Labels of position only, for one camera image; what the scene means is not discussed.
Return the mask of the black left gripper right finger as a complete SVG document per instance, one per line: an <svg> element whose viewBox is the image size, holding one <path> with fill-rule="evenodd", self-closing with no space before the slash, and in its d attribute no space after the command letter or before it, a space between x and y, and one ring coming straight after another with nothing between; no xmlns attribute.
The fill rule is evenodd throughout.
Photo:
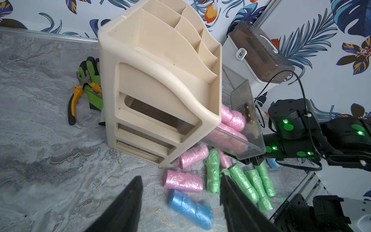
<svg viewBox="0 0 371 232"><path fill-rule="evenodd" d="M278 229L258 210L238 185L225 174L220 183L220 204L229 232L277 232Z"/></svg>

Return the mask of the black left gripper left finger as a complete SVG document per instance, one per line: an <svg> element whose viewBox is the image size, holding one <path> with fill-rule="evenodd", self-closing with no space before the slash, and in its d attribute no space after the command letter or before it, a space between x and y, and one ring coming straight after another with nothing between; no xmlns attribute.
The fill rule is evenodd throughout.
<svg viewBox="0 0 371 232"><path fill-rule="evenodd" d="M142 207L143 182L136 176L87 232L136 232Z"/></svg>

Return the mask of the clear top drawer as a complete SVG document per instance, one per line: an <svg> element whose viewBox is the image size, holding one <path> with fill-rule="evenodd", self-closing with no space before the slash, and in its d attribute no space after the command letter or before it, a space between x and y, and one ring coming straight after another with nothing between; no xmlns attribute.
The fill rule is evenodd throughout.
<svg viewBox="0 0 371 232"><path fill-rule="evenodd" d="M266 146L250 83L222 65L222 121L202 141L237 160L262 155Z"/></svg>

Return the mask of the pink roll pair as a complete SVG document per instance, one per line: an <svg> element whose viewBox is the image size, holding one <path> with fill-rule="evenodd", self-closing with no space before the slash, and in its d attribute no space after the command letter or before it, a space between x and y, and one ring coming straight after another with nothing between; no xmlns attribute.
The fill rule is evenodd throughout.
<svg viewBox="0 0 371 232"><path fill-rule="evenodd" d="M223 104L222 104L221 107L222 107L222 109L221 109L221 113L222 113L221 122L224 125L234 129L237 132L242 132L245 129L245 125L246 125L245 116L243 116L241 112L231 110Z"/></svg>

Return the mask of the beige drawer organizer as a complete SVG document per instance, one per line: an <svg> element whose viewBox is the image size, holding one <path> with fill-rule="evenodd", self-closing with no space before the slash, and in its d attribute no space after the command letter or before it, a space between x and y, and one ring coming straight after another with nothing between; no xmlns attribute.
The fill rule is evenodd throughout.
<svg viewBox="0 0 371 232"><path fill-rule="evenodd" d="M139 1L98 31L107 143L168 166L221 123L222 46L184 1Z"/></svg>

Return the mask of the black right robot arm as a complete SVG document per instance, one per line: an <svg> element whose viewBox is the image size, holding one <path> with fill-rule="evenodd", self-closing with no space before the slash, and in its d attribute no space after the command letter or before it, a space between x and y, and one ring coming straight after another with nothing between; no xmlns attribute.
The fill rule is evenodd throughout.
<svg viewBox="0 0 371 232"><path fill-rule="evenodd" d="M305 158L309 171L330 166L370 171L371 124L364 119L342 117L319 122L307 99L279 100L268 110L269 128L264 136L265 158L283 165L288 158ZM312 205L298 193L278 214L274 225L281 232L368 232L371 200L320 195Z"/></svg>

